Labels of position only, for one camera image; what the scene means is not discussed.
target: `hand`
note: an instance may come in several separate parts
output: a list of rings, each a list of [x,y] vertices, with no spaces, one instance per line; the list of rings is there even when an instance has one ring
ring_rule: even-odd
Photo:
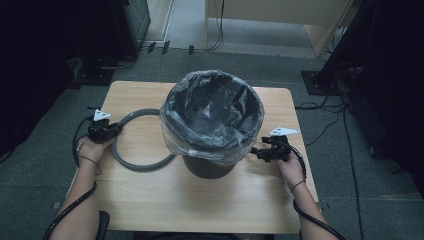
[[[81,142],[83,143],[78,156],[84,156],[98,163],[103,156],[104,150],[114,141],[115,139],[112,138],[104,143],[95,143],[88,137],[82,137],[77,143],[77,146],[80,146]]]
[[[287,187],[289,189],[292,189],[294,185],[305,179],[299,158],[293,152],[289,154],[287,162],[278,160],[277,164],[280,168],[281,175],[283,175],[284,179],[287,181]]]

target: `table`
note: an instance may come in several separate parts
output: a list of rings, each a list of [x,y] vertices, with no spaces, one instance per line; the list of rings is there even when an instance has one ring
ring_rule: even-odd
[[[102,111],[111,122],[144,108],[160,108],[175,84],[114,82]],[[258,137],[277,126],[299,129],[290,91],[254,88],[265,109]],[[305,157],[307,185],[318,201],[301,134],[290,143]],[[269,145],[258,143],[258,148]],[[128,123],[117,142],[120,155],[134,164],[157,162],[169,154],[159,117],[143,116]],[[106,151],[96,177],[99,207],[110,216],[109,230],[212,233],[298,233],[297,213],[275,162],[265,163],[249,154],[225,177],[208,180],[193,175],[177,156],[164,168],[132,172]]]
[[[221,17],[223,0],[205,0],[205,49],[208,18]],[[316,56],[321,57],[354,0],[226,0],[224,19],[302,24]]]

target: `white tag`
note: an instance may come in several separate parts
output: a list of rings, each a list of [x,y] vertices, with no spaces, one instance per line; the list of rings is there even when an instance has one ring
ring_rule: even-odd
[[[94,121],[103,120],[103,119],[106,119],[110,116],[111,115],[109,113],[105,113],[105,112],[100,111],[99,109],[96,109],[96,112],[94,113]]]
[[[269,132],[271,136],[284,136],[284,135],[291,135],[291,134],[298,134],[298,133],[300,133],[299,130],[283,128],[283,127],[277,127],[273,129],[271,132]]]

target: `trash bin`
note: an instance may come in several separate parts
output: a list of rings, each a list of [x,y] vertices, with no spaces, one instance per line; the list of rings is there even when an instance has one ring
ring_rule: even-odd
[[[195,175],[228,174],[256,143],[262,102],[245,81],[222,71],[193,72],[169,92],[160,109],[165,143]]]

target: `gray carpet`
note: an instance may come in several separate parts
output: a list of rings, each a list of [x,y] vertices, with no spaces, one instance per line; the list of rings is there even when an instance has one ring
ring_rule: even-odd
[[[192,71],[219,69],[253,86],[291,90],[295,105],[320,103],[309,96],[300,71],[320,70],[323,60],[227,53],[169,50],[143,53],[128,68],[117,70],[113,80],[177,82]],[[108,87],[83,86],[66,90],[34,129],[28,140],[0,166],[0,239],[40,239],[53,220],[54,202],[65,196],[76,170],[71,154],[74,130],[91,111],[101,106]],[[330,97],[328,104],[340,103]],[[305,143],[312,142],[337,114],[322,110],[297,111]],[[320,198],[330,225],[347,239],[360,239],[349,148],[343,116],[307,147]],[[399,165],[390,159],[369,157],[365,133],[354,113],[346,121],[352,139],[359,185],[364,239],[422,239],[424,204],[408,173],[394,174]],[[107,239],[132,239],[130,232],[109,231]],[[277,235],[276,239],[298,239]]]

